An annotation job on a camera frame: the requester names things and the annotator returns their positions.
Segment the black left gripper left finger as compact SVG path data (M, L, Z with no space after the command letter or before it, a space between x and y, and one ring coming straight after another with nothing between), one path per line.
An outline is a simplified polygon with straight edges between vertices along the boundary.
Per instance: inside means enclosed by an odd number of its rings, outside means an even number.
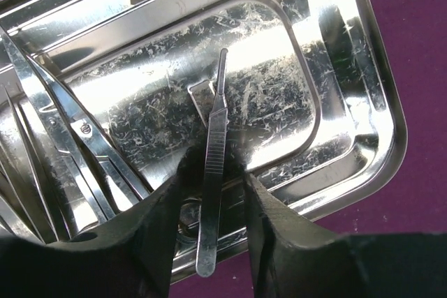
M200 184L205 149L129 210L60 244L1 238L2 297L167 297L182 202Z

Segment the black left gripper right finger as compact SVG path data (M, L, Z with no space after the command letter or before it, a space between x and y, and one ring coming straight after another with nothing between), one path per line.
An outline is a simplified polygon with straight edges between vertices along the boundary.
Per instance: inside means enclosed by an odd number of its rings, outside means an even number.
M446 235L339 235L297 214L252 174L244 214L256 297L445 297Z

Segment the steel scalpel handle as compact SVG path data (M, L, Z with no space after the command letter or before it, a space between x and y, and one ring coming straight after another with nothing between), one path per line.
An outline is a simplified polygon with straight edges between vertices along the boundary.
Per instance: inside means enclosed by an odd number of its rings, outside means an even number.
M211 276L217 264L221 192L228 123L228 107L225 95L227 57L228 50L224 48L220 51L217 88L208 119L202 204L200 206L196 252L196 273L203 278Z

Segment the purple surgical cloth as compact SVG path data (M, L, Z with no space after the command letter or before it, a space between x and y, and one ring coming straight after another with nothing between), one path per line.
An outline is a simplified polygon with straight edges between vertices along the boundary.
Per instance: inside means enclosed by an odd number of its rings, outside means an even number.
M446 0L372 0L409 148L381 191L320 220L336 232L446 230Z

